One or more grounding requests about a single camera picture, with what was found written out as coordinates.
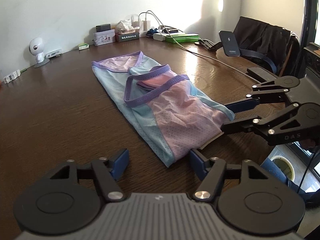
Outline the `pink and blue garment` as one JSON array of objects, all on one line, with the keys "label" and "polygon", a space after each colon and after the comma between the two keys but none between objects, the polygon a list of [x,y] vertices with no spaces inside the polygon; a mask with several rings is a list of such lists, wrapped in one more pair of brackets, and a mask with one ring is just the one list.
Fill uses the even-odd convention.
[{"label": "pink and blue garment", "polygon": [[92,62],[92,70],[123,116],[169,167],[221,133],[234,113],[184,74],[142,51]]}]

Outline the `black chair with jacket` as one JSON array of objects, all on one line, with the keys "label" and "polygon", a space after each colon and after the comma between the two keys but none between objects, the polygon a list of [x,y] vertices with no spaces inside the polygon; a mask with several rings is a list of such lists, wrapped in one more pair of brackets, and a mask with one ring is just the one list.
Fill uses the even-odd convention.
[{"label": "black chair with jacket", "polygon": [[277,76],[293,75],[300,44],[290,30],[241,16],[233,31],[240,50],[255,51],[263,58],[245,58],[273,72]]}]

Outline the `black power bank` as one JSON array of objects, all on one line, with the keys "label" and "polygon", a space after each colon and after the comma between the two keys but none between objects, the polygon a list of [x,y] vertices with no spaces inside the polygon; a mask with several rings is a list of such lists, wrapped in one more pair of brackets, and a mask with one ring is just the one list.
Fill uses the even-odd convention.
[{"label": "black power bank", "polygon": [[241,55],[233,32],[221,30],[219,31],[219,37],[226,56],[239,57]]}]

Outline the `green flat box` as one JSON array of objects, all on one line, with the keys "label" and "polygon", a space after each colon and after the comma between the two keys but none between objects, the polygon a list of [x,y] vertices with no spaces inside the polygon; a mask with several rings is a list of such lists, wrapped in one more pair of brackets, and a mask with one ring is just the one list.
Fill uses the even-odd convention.
[{"label": "green flat box", "polygon": [[171,34],[165,37],[165,41],[169,43],[197,42],[199,39],[198,34]]}]

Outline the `white power strip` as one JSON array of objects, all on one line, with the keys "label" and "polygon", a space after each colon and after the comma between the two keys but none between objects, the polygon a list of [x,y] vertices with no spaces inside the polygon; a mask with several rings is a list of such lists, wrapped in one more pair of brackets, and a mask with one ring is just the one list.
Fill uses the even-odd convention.
[{"label": "white power strip", "polygon": [[152,37],[156,41],[163,42],[166,40],[167,37],[170,37],[170,35],[167,33],[154,33]]}]

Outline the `white small device box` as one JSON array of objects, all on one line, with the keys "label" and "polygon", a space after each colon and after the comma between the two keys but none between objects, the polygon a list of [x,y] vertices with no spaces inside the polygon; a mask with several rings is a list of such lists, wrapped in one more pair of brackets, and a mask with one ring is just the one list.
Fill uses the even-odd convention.
[{"label": "white small device box", "polygon": [[46,53],[45,58],[51,59],[53,57],[60,56],[61,54],[62,54],[62,49],[57,49],[57,50]]}]

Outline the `white floral tin box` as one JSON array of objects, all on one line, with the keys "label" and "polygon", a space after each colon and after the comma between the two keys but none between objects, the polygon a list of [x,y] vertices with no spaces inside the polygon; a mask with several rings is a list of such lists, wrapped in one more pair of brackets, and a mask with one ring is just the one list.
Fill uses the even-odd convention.
[{"label": "white floral tin box", "polygon": [[116,42],[115,30],[111,29],[111,30],[96,32],[93,34],[93,41],[95,46]]}]

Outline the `white multi plug adapter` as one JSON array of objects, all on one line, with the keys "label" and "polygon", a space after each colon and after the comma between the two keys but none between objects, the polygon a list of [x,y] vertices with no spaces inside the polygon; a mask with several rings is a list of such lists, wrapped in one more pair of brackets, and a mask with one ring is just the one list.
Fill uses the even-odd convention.
[{"label": "white multi plug adapter", "polygon": [[12,72],[11,74],[5,76],[5,77],[4,77],[4,83],[5,83],[5,84],[8,84],[8,83],[10,83],[11,81],[13,81],[13,80],[17,79],[18,77],[20,77],[20,75],[21,75],[21,72],[20,72],[20,70],[18,69],[18,70],[16,70],[16,71]]}]

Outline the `red tissue box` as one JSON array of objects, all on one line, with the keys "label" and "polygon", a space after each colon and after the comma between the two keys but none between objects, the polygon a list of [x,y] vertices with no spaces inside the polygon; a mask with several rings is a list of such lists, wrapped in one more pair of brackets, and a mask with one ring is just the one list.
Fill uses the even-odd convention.
[{"label": "red tissue box", "polygon": [[138,40],[140,38],[140,26],[129,20],[119,21],[116,25],[115,32],[118,42]]}]

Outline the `black small box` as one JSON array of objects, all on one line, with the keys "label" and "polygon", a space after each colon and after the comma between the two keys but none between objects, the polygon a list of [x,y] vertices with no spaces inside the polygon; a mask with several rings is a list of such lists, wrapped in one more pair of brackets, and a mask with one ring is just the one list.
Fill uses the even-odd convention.
[{"label": "black small box", "polygon": [[103,31],[109,31],[111,30],[110,24],[100,24],[95,26],[96,32],[103,32]]}]

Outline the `white wall charger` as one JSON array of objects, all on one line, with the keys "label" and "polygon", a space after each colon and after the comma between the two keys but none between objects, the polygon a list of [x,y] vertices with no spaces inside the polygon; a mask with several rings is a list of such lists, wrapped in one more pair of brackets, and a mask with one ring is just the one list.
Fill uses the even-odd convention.
[{"label": "white wall charger", "polygon": [[142,21],[143,31],[148,31],[151,29],[151,22],[148,20]]}]

